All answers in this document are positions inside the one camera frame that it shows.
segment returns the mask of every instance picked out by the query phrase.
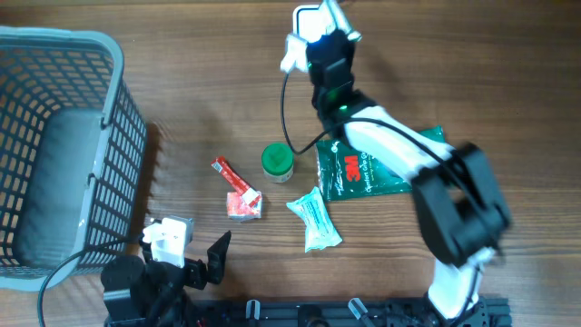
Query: green lid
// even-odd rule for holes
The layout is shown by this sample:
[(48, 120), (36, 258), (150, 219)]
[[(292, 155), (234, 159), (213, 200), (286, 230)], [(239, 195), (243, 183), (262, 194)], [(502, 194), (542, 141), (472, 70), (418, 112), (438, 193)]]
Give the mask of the green lid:
[(262, 168), (271, 175), (286, 174), (294, 165), (294, 156), (286, 144), (271, 144), (262, 152)]

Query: wooden table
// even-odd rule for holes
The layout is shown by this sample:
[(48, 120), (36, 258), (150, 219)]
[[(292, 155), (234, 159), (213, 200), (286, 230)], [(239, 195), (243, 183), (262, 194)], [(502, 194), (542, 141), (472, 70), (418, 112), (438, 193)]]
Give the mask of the wooden table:
[[(421, 296), (434, 260), (408, 195), (329, 203), (344, 242), (305, 253), (304, 225), (285, 203), (315, 185), (313, 151), (297, 158), (287, 183), (262, 176), (263, 148), (283, 140), (279, 63), (296, 5), (14, 6), (0, 7), (0, 24), (98, 30), (120, 43), (125, 81), (149, 123), (141, 181), (149, 192), (139, 196), (136, 224), (193, 217), (187, 256), (204, 260), (232, 231), (224, 282), (190, 292), (194, 299)], [(345, 4), (363, 34), (356, 86), (404, 124), (441, 124), (451, 144), (470, 140), (486, 151), (514, 226), (502, 242), (507, 264), (487, 269), (481, 293), (509, 298), (516, 326), (581, 321), (579, 9), (567, 1)], [(296, 144), (320, 131), (311, 92), (307, 75), (291, 76), (287, 121)], [(266, 194), (261, 220), (226, 217), (231, 188), (210, 167), (217, 155)], [(47, 324), (102, 326), (102, 291), (98, 275), (50, 290)], [(0, 325), (37, 325), (35, 303), (34, 293), (0, 291)]]

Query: green package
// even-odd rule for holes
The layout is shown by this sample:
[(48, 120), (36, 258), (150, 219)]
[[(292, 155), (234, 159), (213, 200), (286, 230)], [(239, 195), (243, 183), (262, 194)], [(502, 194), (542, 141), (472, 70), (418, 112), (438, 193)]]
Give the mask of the green package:
[[(444, 132), (437, 126), (420, 134), (444, 143)], [(325, 201), (348, 200), (372, 195), (407, 193), (411, 187), (371, 155), (349, 148), (338, 140), (318, 141), (319, 188)], [(357, 164), (366, 172), (356, 180), (347, 176), (347, 165)]]

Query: plastic basket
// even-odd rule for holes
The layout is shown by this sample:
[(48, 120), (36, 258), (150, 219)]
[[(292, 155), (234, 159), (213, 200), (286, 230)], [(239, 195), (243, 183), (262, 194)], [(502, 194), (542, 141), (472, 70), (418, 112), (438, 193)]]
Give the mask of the plastic basket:
[[(109, 36), (0, 26), (0, 288), (37, 291), (62, 260), (127, 236), (146, 126)], [(97, 273), (124, 244), (65, 266)]]

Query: plastic jar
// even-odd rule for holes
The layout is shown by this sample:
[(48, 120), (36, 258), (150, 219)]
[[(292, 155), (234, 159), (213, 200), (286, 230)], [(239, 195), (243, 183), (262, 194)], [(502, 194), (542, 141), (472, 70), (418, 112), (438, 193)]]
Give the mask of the plastic jar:
[(262, 170), (266, 179), (273, 183), (284, 183), (291, 178), (294, 155), (286, 144), (271, 144), (262, 152)]

